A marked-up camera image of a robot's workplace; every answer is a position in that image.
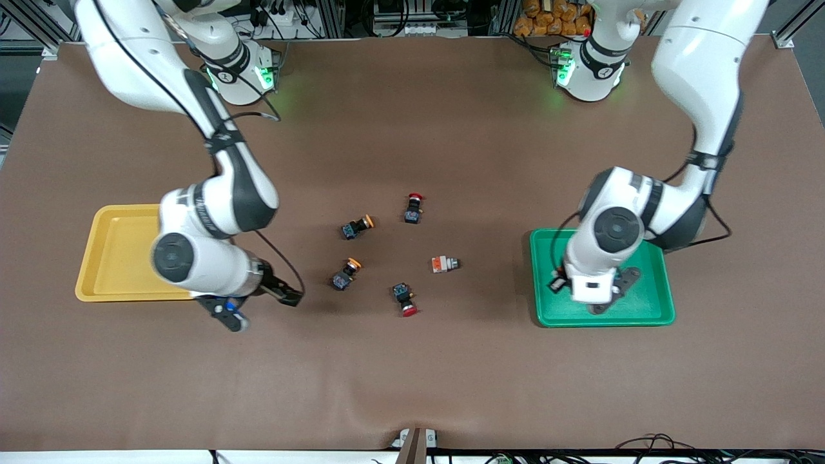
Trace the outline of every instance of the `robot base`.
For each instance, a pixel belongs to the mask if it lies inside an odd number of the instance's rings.
[[[584,46],[578,42],[565,42],[554,49],[559,56],[559,68],[553,70],[554,85],[563,88],[571,97],[583,102],[598,102],[607,97],[621,78],[625,65],[622,64],[616,71],[605,68],[602,71],[610,73],[607,78],[596,78],[593,72],[586,68],[579,57],[579,49]]]
[[[243,44],[249,48],[250,58],[249,64],[240,75],[255,86],[254,89],[231,73],[207,67],[215,90],[227,103],[239,107],[252,105],[261,99],[261,94],[276,88],[281,58],[280,52],[257,42],[249,40],[244,41]]]

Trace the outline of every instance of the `table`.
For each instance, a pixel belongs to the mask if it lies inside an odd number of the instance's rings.
[[[104,205],[151,203],[210,163],[185,117],[117,101],[85,51],[44,62],[0,172],[0,447],[350,449],[401,428],[443,447],[825,447],[825,132],[792,52],[757,37],[715,205],[734,236],[667,258],[676,323],[542,329],[527,237],[614,164],[660,178],[691,124],[639,39],[603,102],[552,89],[503,38],[295,44],[239,122],[281,194],[266,233],[308,282],[232,334],[194,302],[86,304],[73,287]],[[422,193],[422,223],[399,217]],[[379,226],[347,242],[338,226]],[[719,231],[709,225],[707,234]],[[276,262],[254,235],[240,244]],[[433,275],[449,254],[464,268]],[[364,263],[339,293],[327,279]],[[283,266],[278,265],[281,275]],[[401,319],[389,288],[417,291]]]

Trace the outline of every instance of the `metal frame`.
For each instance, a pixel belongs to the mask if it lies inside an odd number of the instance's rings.
[[[9,126],[3,124],[2,122],[0,122],[0,135],[2,135],[3,137],[6,137],[7,139],[11,140],[12,135],[14,135],[14,130],[12,130],[11,127],[9,127]]]
[[[666,10],[663,12],[654,12],[650,15],[650,18],[648,19],[648,26],[644,29],[644,33],[642,35],[660,36],[661,34],[658,34],[658,30],[670,22],[670,20],[667,19],[667,14],[669,12],[669,10]]]
[[[778,30],[771,32],[771,38],[777,49],[794,48],[794,34],[802,29],[813,15],[817,14],[822,7],[825,7],[825,0],[808,0],[790,19]]]
[[[339,3],[338,0],[318,0],[318,12],[327,39],[341,39],[344,36],[344,6]]]
[[[498,4],[498,12],[490,21],[490,34],[496,35],[500,32],[511,33],[521,14],[520,0],[501,0]]]
[[[72,26],[71,31],[65,31],[63,27],[34,0],[0,0],[0,9],[10,16],[32,39],[40,43],[41,48],[46,48],[53,53],[57,53],[57,49],[62,42],[80,40],[80,30],[76,24]],[[3,51],[31,51],[31,41],[14,41],[26,43],[17,45],[10,44],[9,46],[4,44]]]

